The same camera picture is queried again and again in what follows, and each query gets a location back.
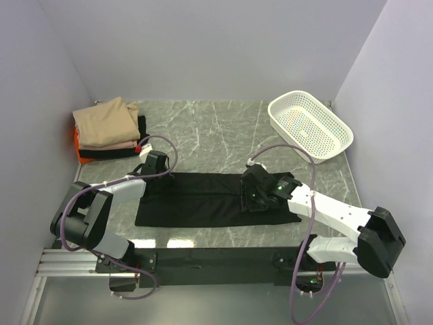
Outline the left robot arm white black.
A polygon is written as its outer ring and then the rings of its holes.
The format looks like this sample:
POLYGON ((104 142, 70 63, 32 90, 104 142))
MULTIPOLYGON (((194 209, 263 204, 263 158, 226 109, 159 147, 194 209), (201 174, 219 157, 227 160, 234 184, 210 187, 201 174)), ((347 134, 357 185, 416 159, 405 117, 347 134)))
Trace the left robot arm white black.
POLYGON ((120 272, 139 267, 135 245, 107 230, 112 208, 143 197, 153 180, 168 180, 168 156, 152 150, 145 162, 121 179, 90 185, 74 182, 63 199, 50 225, 50 232, 88 251, 99 253, 101 259, 120 272))

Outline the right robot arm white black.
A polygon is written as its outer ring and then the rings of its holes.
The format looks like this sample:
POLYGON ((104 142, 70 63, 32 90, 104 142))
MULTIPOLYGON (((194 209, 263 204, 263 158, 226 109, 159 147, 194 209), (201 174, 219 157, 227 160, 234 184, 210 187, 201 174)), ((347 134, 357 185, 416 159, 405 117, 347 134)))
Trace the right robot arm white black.
POLYGON ((378 278, 387 278, 406 245, 392 213, 354 207, 312 190, 291 173, 272 175, 263 166, 247 167, 240 177, 242 208, 271 212, 280 207, 340 232, 339 237, 310 236, 306 248, 298 251, 302 269, 319 263, 358 263, 378 278))

